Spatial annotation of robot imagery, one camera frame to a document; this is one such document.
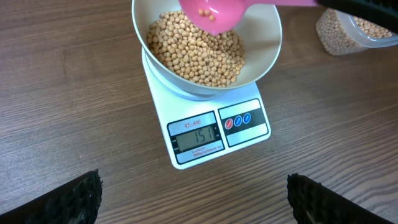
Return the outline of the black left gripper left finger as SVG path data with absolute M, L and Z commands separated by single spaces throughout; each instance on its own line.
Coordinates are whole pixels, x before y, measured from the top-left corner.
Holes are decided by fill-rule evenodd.
M 1 223 L 94 224 L 102 201 L 103 181 L 89 171 L 1 215 Z

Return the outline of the pink plastic measuring scoop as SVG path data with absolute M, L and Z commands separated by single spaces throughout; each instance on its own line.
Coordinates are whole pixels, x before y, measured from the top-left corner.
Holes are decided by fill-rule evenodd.
M 200 29 L 211 34 L 220 34 L 231 30 L 243 18 L 246 10 L 255 4 L 271 6 L 318 6 L 316 0 L 179 0 L 178 3 L 186 16 Z M 198 9 L 209 9 L 215 16 L 214 21 L 198 15 Z

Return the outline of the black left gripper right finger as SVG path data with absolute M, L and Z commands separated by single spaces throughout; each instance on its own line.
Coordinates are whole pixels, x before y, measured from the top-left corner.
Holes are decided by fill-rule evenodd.
M 287 191 L 297 223 L 392 224 L 304 175 L 288 175 Z

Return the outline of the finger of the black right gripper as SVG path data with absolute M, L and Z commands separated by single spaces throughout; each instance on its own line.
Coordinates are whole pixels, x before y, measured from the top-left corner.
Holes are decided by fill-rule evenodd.
M 317 0 L 317 3 L 397 33 L 397 0 Z

